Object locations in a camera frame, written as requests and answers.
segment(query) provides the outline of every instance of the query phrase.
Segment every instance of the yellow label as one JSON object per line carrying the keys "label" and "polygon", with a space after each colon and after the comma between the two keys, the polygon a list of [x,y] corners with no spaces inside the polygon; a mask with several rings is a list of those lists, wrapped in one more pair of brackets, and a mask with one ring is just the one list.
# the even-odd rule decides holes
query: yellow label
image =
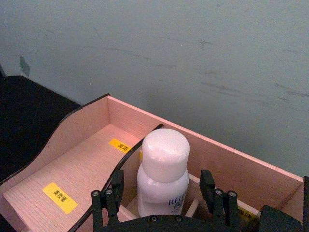
{"label": "yellow label", "polygon": [[66,214],[72,212],[72,210],[77,206],[77,203],[54,182],[43,188],[43,192]]}
{"label": "yellow label", "polygon": [[118,139],[110,140],[109,144],[117,148],[119,151],[122,151],[123,153],[127,153],[129,150],[131,150],[131,147],[129,145],[120,142]]}
{"label": "yellow label", "polygon": [[240,218],[242,218],[242,219],[244,219],[248,222],[259,219],[259,217],[257,215],[249,212],[248,210],[241,208],[240,206],[238,206],[238,215],[239,215]]}

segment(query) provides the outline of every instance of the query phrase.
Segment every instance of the white bottle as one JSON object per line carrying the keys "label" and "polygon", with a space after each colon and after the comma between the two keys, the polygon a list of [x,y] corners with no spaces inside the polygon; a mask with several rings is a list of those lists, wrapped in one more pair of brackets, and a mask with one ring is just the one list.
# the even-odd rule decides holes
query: white bottle
{"label": "white bottle", "polygon": [[181,214],[189,184],[187,139],[175,130],[154,130],[145,137],[142,151],[137,175],[140,216]]}

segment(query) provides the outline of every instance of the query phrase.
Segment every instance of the white bottle cap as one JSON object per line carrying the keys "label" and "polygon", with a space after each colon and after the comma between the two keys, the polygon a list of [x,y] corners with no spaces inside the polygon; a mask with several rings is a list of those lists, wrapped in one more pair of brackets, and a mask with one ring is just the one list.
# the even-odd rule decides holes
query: white bottle cap
{"label": "white bottle cap", "polygon": [[155,181],[173,182],[184,174],[190,152],[187,139],[178,131],[157,129],[142,144],[143,168]]}

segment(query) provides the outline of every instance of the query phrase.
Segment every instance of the screw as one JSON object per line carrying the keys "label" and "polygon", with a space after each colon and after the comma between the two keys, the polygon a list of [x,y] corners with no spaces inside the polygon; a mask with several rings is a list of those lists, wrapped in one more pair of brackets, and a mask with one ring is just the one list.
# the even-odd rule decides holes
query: screw
{"label": "screw", "polygon": [[236,197],[236,193],[234,191],[230,191],[228,192],[228,194],[231,196],[231,197]]}
{"label": "screw", "polygon": [[156,221],[158,221],[158,217],[153,215],[153,216],[150,217],[150,221],[156,222]]}
{"label": "screw", "polygon": [[98,196],[98,194],[99,194],[99,191],[95,191],[92,193],[92,196]]}
{"label": "screw", "polygon": [[221,191],[220,189],[216,189],[216,193],[217,193],[218,195],[221,195],[221,194],[222,194],[222,191]]}
{"label": "screw", "polygon": [[175,217],[175,220],[176,220],[177,222],[181,222],[181,221],[183,220],[183,218],[182,218],[181,216],[176,216],[176,217]]}
{"label": "screw", "polygon": [[111,193],[112,193],[111,189],[106,190],[106,194],[111,194]]}

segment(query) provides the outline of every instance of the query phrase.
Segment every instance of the wooden compartment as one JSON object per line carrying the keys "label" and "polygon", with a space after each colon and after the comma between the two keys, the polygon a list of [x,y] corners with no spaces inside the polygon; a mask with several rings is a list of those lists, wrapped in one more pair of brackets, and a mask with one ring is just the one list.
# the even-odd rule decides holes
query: wooden compartment
{"label": "wooden compartment", "polygon": [[[106,187],[114,169],[124,163],[125,192],[118,216],[138,217],[134,199],[140,141],[159,124],[181,132],[190,144],[184,214],[190,206],[190,214],[195,208],[197,215],[206,212],[197,178],[206,169],[217,187],[235,190],[239,203],[255,213],[267,204],[302,220],[303,178],[109,95],[66,117],[36,159],[1,184],[0,213],[17,231],[92,231],[90,192]],[[133,148],[125,154],[109,144],[111,139]],[[69,214],[44,194],[42,189],[51,182],[78,204]]]}

